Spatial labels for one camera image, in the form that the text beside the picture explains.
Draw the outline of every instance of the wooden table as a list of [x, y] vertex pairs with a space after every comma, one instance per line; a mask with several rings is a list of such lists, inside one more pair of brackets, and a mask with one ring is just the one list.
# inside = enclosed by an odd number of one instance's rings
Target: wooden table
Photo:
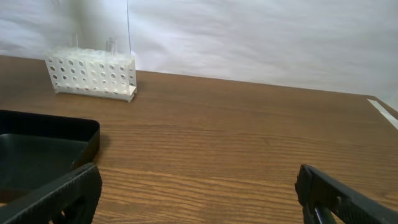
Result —
[[56, 95], [40, 60], [0, 68], [0, 109], [101, 124], [94, 223], [302, 223], [301, 164], [398, 210], [398, 130], [371, 96], [138, 72], [126, 103]]

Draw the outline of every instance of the white tape strip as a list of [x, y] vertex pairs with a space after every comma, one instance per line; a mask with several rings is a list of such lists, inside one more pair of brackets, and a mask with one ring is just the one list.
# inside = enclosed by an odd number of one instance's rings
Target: white tape strip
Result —
[[392, 125], [394, 125], [394, 127], [396, 127], [396, 129], [398, 129], [398, 120], [393, 117], [390, 113], [388, 113], [388, 111], [386, 109], [384, 109], [383, 106], [380, 105], [379, 102], [377, 102], [376, 100], [369, 100], [369, 102], [371, 102], [371, 104], [379, 110], [379, 112], [385, 117], [387, 118], [388, 121], [390, 121], [390, 123]]

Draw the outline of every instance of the wrinkled white fabric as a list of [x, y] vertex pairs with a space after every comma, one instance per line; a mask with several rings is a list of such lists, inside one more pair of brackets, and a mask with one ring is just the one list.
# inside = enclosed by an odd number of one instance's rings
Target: wrinkled white fabric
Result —
[[[49, 0], [0, 1], [0, 54], [40, 58], [79, 29], [83, 46], [101, 49], [113, 33], [128, 52], [126, 2], [87, 1], [96, 3], [72, 7], [81, 17], [53, 13]], [[395, 109], [397, 10], [393, 0], [129, 0], [128, 7], [140, 70], [375, 95]]]

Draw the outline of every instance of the wood grain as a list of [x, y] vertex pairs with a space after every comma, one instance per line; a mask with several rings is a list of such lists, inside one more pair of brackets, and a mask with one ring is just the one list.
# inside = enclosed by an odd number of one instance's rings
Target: wood grain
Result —
[[138, 72], [126, 103], [56, 95], [40, 60], [0, 66], [0, 109], [100, 122], [94, 223], [302, 223], [301, 164], [398, 210], [398, 130], [373, 96]]

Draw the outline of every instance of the black tray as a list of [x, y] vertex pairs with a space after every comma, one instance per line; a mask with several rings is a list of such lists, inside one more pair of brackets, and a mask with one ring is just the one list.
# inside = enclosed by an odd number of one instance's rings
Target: black tray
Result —
[[0, 110], [0, 202], [91, 162], [99, 148], [96, 121]]

